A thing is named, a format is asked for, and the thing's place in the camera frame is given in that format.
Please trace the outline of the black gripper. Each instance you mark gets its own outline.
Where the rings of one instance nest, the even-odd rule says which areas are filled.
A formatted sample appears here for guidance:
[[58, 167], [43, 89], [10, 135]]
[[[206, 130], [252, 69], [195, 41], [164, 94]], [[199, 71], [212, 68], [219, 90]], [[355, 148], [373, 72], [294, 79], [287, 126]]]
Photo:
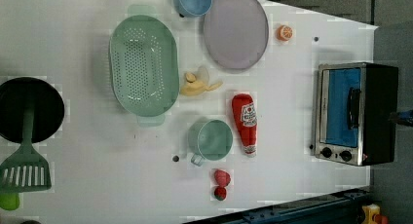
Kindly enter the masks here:
[[389, 120], [398, 125], [413, 127], [413, 110], [393, 112]]

